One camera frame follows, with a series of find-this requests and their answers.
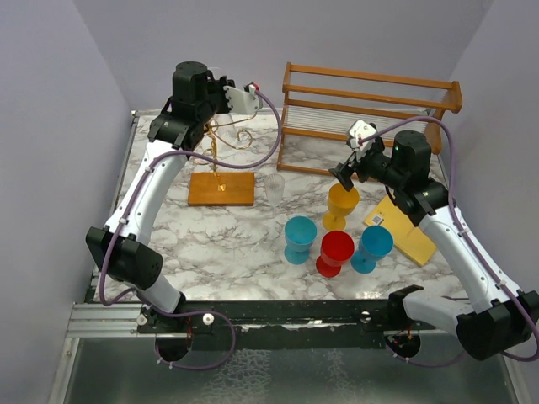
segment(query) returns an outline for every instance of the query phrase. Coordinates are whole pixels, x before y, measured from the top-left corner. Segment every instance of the wooden board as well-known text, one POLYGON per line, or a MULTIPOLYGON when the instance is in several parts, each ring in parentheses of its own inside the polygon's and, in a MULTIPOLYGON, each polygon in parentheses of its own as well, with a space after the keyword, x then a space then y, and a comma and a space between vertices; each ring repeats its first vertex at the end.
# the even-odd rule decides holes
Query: wooden board
POLYGON ((214 173, 192 173, 189 206, 253 206, 254 173, 219 173, 225 189, 219 189, 214 173))

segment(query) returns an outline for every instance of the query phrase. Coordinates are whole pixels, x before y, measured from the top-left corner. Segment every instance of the cup base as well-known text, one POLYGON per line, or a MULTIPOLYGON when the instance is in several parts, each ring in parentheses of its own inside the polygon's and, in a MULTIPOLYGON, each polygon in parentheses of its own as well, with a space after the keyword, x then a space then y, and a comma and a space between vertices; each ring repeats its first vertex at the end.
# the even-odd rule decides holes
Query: cup base
POLYGON ((337 276, 340 273, 340 267, 332 267, 330 265, 327 265, 322 257, 318 257, 317 259, 317 271, 322 276, 325 276, 326 278, 332 278, 334 276, 337 276))
POLYGON ((309 259, 309 251, 296 252, 290 247, 285 248, 285 258, 286 261, 294 265, 301 265, 306 263, 309 259))
POLYGON ((322 219, 323 228, 327 231, 344 230, 346 219, 340 216, 334 216, 331 212, 326 213, 322 219))
POLYGON ((355 272, 360 274, 370 274, 376 267, 376 261, 369 261, 363 258, 361 254, 355 253, 350 259, 350 264, 355 272))

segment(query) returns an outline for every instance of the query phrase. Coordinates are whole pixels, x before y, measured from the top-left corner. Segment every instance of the golden stand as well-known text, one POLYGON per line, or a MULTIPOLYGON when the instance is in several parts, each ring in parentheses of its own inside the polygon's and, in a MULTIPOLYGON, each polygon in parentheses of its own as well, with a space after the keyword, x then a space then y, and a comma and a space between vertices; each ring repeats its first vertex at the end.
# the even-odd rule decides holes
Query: golden stand
MULTIPOLYGON (((242 150, 251 146, 253 137, 247 130, 240 130, 239 134, 245 132, 249 135, 249 143, 244 147, 233 146, 224 141, 213 130, 219 125, 208 125, 207 135, 211 138, 211 156, 217 158, 217 139, 228 146, 242 150)), ((218 173, 217 165, 213 164, 212 173, 192 173, 189 184, 189 206, 253 206, 254 205, 254 173, 218 173)))

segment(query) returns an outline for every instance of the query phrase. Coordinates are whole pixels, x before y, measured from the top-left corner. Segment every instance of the cup rim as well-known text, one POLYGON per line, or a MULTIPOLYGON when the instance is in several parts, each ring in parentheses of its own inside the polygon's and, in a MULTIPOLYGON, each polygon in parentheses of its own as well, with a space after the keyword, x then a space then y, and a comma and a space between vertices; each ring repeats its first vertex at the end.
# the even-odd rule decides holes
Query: cup rim
POLYGON ((314 241, 317 239, 317 235, 318 235, 318 229, 317 229, 317 225, 316 223, 309 217, 306 217, 306 216, 303 216, 303 215, 298 215, 298 216, 294 216, 294 217, 291 217, 285 224, 285 238, 290 240, 291 242, 293 242, 294 244, 296 244, 297 246, 308 246, 308 245, 311 245, 314 243, 314 241), (288 227, 289 223, 291 221, 293 221, 294 219, 296 218, 301 218, 301 219, 307 219, 310 223, 309 223, 309 226, 312 225, 312 228, 314 229, 314 235, 312 236, 312 240, 310 242, 295 242, 294 240, 291 240, 290 237, 288 236, 288 234, 286 234, 286 228, 288 227))
POLYGON ((346 191, 346 189, 344 189, 343 185, 341 183, 335 183, 331 186, 331 188, 329 189, 329 192, 328 192, 328 200, 331 201, 332 204, 338 206, 339 208, 342 208, 342 209, 350 209, 350 208, 355 208, 357 206, 357 204, 360 203, 360 193, 359 191, 354 187, 352 188, 350 191, 349 191, 349 194, 352 194, 352 196, 354 197, 354 201, 349 203, 349 204, 346 204, 346 205, 340 205, 340 204, 337 204, 335 201, 332 200, 331 198, 331 193, 332 193, 332 190, 334 191, 335 189, 343 189, 344 191, 346 191))
POLYGON ((372 255, 372 256, 375 256, 375 257, 386 257, 386 255, 388 255, 388 254, 391 252, 391 250, 393 250, 393 247, 395 247, 395 239, 393 238, 393 234, 391 234, 391 232, 390 232, 387 228, 385 228, 384 226, 373 225, 373 226, 368 226, 368 227, 363 231, 363 233, 361 233, 361 237, 360 237, 360 245, 363 246, 363 248, 364 248, 370 255, 372 255), (375 253, 373 253, 373 252, 370 252, 370 251, 366 248, 365 243, 363 243, 363 235, 365 234, 366 231, 369 231, 368 229, 370 229, 370 228, 372 228, 372 227, 379 227, 379 228, 383 229, 383 230, 384 230, 384 233, 385 233, 385 234, 388 234, 389 237, 390 237, 390 239, 391 239, 391 246, 387 249, 387 252, 384 253, 384 254, 375 254, 375 253))
POLYGON ((346 231, 333 230, 333 231, 328 232, 328 233, 323 237, 323 239, 322 239, 322 244, 321 244, 321 246, 320 246, 320 253, 321 253, 322 255, 325 255, 326 257, 328 257, 329 259, 331 259, 331 260, 333 260, 333 261, 335 261, 335 262, 345 263, 346 261, 348 261, 348 260, 352 257, 352 255, 354 255, 354 252, 355 252, 355 243, 354 243, 354 239, 353 239, 352 236, 351 236, 350 234, 348 234, 346 231), (336 257, 332 257, 330 254, 328 254, 327 251, 325 251, 325 250, 323 249, 323 246, 324 246, 324 239, 326 240, 326 242, 328 242, 328 241, 327 241, 328 239, 327 239, 326 237, 334 237, 334 236, 336 236, 337 234, 339 234, 339 235, 346 235, 346 237, 345 237, 346 241, 345 241, 345 242, 347 242, 347 243, 351 242, 351 251, 352 251, 352 253, 351 253, 350 256, 347 257, 347 258, 341 258, 341 257, 336 258, 336 257))

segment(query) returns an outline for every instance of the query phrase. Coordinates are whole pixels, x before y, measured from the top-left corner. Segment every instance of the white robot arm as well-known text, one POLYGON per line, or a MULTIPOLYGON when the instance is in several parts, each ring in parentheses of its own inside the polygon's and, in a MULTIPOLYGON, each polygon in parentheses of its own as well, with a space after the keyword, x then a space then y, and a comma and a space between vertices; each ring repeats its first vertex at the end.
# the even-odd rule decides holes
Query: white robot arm
POLYGON ((216 80, 198 62, 177 65, 173 96, 150 124, 146 151, 131 186, 104 228, 88 231, 86 243, 98 267, 108 264, 108 275, 134 287, 142 299, 161 311, 179 311, 184 300, 161 273, 163 258, 147 246, 163 199, 188 160, 178 152, 192 152, 198 146, 214 114, 257 112, 261 100, 256 90, 252 83, 242 90, 226 77, 216 80), (114 254, 107 261, 113 237, 114 254))
POLYGON ((450 212, 447 189, 429 178, 431 150, 424 135, 412 130, 397 133, 392 156, 387 157, 383 154, 382 139, 372 138, 375 133, 374 125, 356 121, 348 132, 352 155, 329 171, 349 191, 353 187, 353 173, 361 182, 371 177, 385 184, 392 202, 440 249, 469 298, 469 304, 464 304, 412 286, 390 294, 389 316, 401 328, 416 320, 453 334, 476 359, 486 359, 527 340, 531 330, 501 285, 517 296, 534 322, 539 317, 539 295, 535 291, 524 293, 502 271, 454 205, 463 229, 459 230, 450 212), (463 233, 499 282, 493 280, 463 233))

